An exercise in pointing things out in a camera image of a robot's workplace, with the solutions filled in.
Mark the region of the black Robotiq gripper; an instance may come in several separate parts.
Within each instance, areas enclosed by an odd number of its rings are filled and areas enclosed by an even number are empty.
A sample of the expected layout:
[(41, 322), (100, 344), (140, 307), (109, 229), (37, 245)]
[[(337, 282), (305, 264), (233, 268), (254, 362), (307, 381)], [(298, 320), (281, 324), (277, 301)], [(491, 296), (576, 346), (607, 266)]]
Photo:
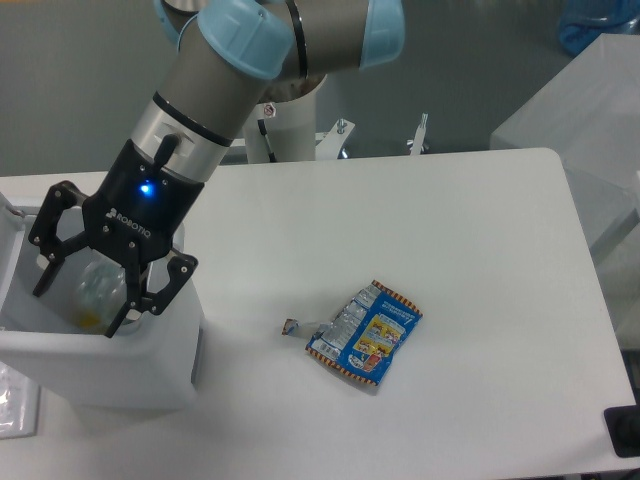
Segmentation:
[[(204, 188), (202, 182), (165, 168), (178, 146), (178, 139), (164, 138), (148, 160), (128, 140), (89, 198), (68, 180), (49, 188), (28, 236), (48, 261), (34, 296), (47, 292), (67, 257), (89, 246), (125, 272), (126, 299), (104, 333), (107, 338), (131, 310), (156, 316), (164, 312), (198, 267), (194, 256), (171, 249), (176, 230)], [(81, 206), (84, 229), (61, 240), (57, 231), (62, 214)], [(149, 292), (149, 263), (165, 256), (169, 279), (162, 289)]]

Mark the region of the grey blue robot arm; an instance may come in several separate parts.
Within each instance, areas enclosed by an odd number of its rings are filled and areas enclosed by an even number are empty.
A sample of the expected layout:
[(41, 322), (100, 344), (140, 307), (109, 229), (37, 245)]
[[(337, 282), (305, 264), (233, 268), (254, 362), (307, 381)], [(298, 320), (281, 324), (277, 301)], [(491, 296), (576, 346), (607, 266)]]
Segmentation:
[(197, 260), (173, 237), (267, 88), (396, 59), (405, 40), (398, 1), (211, 1), (179, 34), (175, 63), (97, 191), (52, 185), (29, 234), (47, 260), (43, 295), (65, 260), (89, 248), (125, 273), (110, 321), (161, 314)]

